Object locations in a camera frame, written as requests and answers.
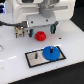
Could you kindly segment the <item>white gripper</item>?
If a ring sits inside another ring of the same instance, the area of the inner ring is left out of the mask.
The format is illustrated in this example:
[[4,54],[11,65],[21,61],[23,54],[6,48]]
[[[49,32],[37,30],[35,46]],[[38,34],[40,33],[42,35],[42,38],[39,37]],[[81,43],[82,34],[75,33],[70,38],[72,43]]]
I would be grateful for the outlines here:
[[72,17],[74,11],[74,0],[51,0],[52,4],[44,1],[39,8],[38,14],[29,15],[29,27],[50,26],[51,34],[55,34],[56,21],[68,20]]

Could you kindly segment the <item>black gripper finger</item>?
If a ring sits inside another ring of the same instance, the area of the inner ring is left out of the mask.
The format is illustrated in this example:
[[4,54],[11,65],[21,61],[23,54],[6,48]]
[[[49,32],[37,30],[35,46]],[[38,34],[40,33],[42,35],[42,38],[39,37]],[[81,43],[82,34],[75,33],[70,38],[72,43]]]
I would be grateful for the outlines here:
[[32,37],[33,34],[34,34],[34,29],[30,29],[30,30],[29,30],[29,37]]

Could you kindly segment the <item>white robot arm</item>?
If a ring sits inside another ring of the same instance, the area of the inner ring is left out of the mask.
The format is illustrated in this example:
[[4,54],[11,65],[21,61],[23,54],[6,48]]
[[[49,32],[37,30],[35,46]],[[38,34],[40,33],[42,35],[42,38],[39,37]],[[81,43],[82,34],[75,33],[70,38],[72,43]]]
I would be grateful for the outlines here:
[[7,4],[14,23],[25,22],[26,28],[34,29],[69,20],[75,0],[7,0]]

